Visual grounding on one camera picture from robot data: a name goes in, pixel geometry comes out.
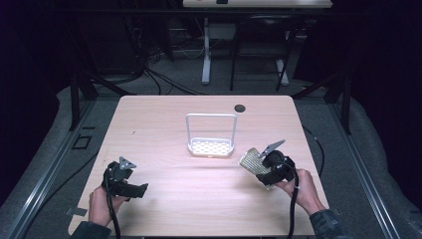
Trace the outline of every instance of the cable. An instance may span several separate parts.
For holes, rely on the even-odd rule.
[[[145,70],[145,71],[148,73],[148,75],[152,78],[152,80],[157,85],[157,87],[158,87],[158,95],[161,96],[161,86],[159,85],[158,81],[155,79],[155,77],[149,71],[147,71],[147,70]]]
[[[187,51],[187,50],[184,50],[183,48],[178,47],[178,46],[174,46],[174,47],[176,47],[176,48],[180,49],[180,50],[182,51],[183,55],[185,55],[185,57],[187,57],[187,58],[191,58],[191,59],[194,59],[194,58],[198,58],[198,57],[200,57],[200,56],[202,55],[202,53],[204,52],[204,50],[205,50],[205,48],[202,48],[202,49],[201,49],[201,51],[200,51],[198,54],[196,54],[195,56],[190,56],[190,55],[188,55],[188,54],[186,53],[186,51]]]
[[[108,79],[106,79],[108,82],[110,82],[110,83],[112,83],[112,84],[114,84],[114,85],[119,85],[119,84],[124,84],[124,83],[129,83],[129,82],[133,82],[134,80],[136,80],[136,79],[138,79],[138,78],[140,78],[141,76],[142,76],[142,74],[143,74],[143,70],[142,71],[139,71],[139,72],[137,72],[137,73],[133,73],[133,74],[131,74],[129,77],[127,77],[127,78],[125,78],[125,79],[119,79],[119,80],[108,80]],[[98,84],[98,85],[100,85],[101,83],[98,83],[98,82],[96,82],[96,81],[94,81],[94,80],[92,80],[92,83],[93,84]]]
[[[321,154],[322,159],[321,159],[320,169],[319,169],[319,172],[318,172],[317,175],[319,177],[321,177],[322,176],[323,167],[325,165],[325,153],[323,151],[322,145],[320,144],[320,142],[317,139],[317,137],[309,129],[307,129],[303,124],[302,124],[302,128],[314,138],[314,140],[316,141],[317,145],[319,146],[320,154]]]
[[[299,177],[298,177],[298,173],[296,172],[295,168],[291,168],[291,170],[293,171],[293,174],[295,175],[295,188],[293,189],[293,195],[292,195],[292,200],[291,200],[291,207],[290,207],[290,228],[289,228],[289,235],[288,238],[292,238],[293,237],[293,233],[295,231],[295,205],[296,205],[296,199],[298,198],[298,192],[299,192]]]
[[[115,232],[115,238],[120,239],[120,226],[118,225],[117,216],[115,215],[114,207],[112,207],[112,200],[111,200],[111,194],[109,193],[109,187],[108,187],[108,175],[104,175],[104,182],[105,182],[105,192],[106,192],[106,204],[108,206],[109,210],[109,216],[111,217],[112,224],[114,225],[114,232]]]
[[[194,91],[192,89],[189,89],[189,88],[187,88],[187,87],[185,87],[185,86],[183,86],[183,85],[181,85],[181,84],[179,84],[177,82],[174,82],[170,78],[168,78],[168,77],[166,77],[166,76],[164,76],[162,74],[159,74],[159,73],[151,70],[148,67],[145,67],[145,71],[148,72],[149,74],[155,75],[156,77],[160,78],[161,80],[163,80],[164,82],[168,83],[172,87],[174,87],[174,88],[176,88],[176,89],[178,89],[178,90],[180,90],[180,91],[182,91],[184,93],[187,93],[187,94],[190,94],[190,95],[207,95],[207,94],[204,94],[204,93],[196,92],[196,91]]]
[[[199,24],[198,18],[195,18],[196,25],[198,26],[199,31],[201,32],[202,37],[204,37],[204,31],[202,31],[201,24]]]
[[[171,88],[168,90],[168,92],[167,93],[165,93],[165,95],[166,96],[168,96],[168,95],[170,95],[170,93],[173,91],[173,89],[174,89],[174,85],[173,85],[173,81],[170,79],[170,82],[171,82]]]
[[[26,235],[28,234],[29,229],[31,228],[32,224],[35,221],[35,218],[37,218],[38,214],[40,214],[41,210],[44,208],[44,206],[53,198],[54,195],[56,195],[56,193],[63,188],[63,186],[65,186],[66,183],[68,183],[76,174],[78,174],[82,169],[84,169],[88,163],[90,163],[97,155],[99,154],[99,150],[94,153],[93,156],[91,156],[91,158],[85,162],[78,170],[76,170],[74,173],[71,174],[71,176],[69,176],[62,184],[60,184],[60,186],[54,190],[52,192],[52,194],[50,194],[49,197],[47,197],[47,199],[41,204],[41,206],[38,208],[37,212],[35,213],[34,217],[31,219],[31,221],[29,222],[28,227],[25,229],[25,232],[23,234],[22,238],[25,238]]]

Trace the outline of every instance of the hand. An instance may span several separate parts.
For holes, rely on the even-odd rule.
[[[304,169],[297,169],[297,173],[299,177],[300,189],[298,191],[298,198],[296,199],[296,203],[298,203],[298,205],[301,206],[309,216],[318,211],[324,210],[325,207],[319,201],[317,196],[317,189],[314,185],[314,180],[311,176],[311,173]],[[293,190],[295,188],[295,181],[281,181],[276,183],[276,186],[282,188],[292,197]]]
[[[127,200],[127,197],[123,196],[112,196],[112,207],[114,212],[117,213],[121,205]],[[90,194],[90,210],[89,210],[89,221],[94,222],[101,226],[107,226],[111,222],[109,215],[108,206],[106,203],[106,191],[101,187],[97,187]]]

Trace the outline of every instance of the sleeve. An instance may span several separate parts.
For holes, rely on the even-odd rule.
[[[83,221],[72,234],[71,239],[106,239],[111,230],[94,222]]]
[[[334,212],[331,210],[322,210],[310,216],[316,239],[351,239],[347,229],[338,221]]]

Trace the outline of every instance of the wooden table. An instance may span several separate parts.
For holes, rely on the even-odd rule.
[[[246,110],[237,113],[235,105]],[[227,158],[192,156],[185,116],[191,113],[237,116],[235,149]],[[217,120],[196,126],[200,133]],[[133,96],[121,98],[78,207],[89,208],[90,193],[101,184],[106,166],[120,156],[137,165],[130,184],[149,183],[143,198],[124,203],[117,215],[124,236],[275,236],[289,232],[290,197],[267,190],[238,165],[251,147],[262,151],[285,139],[278,150],[297,168],[314,176],[327,206],[293,100],[284,96]],[[85,217],[75,215],[72,234]],[[295,235],[313,235],[309,217],[296,207]]]

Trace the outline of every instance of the white basket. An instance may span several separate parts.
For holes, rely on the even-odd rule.
[[[233,118],[233,129],[230,139],[215,138],[215,137],[193,137],[191,138],[191,131],[189,126],[189,118],[204,117],[204,118]],[[186,115],[186,126],[188,143],[187,147],[192,155],[207,156],[207,157],[228,157],[233,153],[234,137],[236,131],[237,117],[235,115],[226,114],[188,114]]]

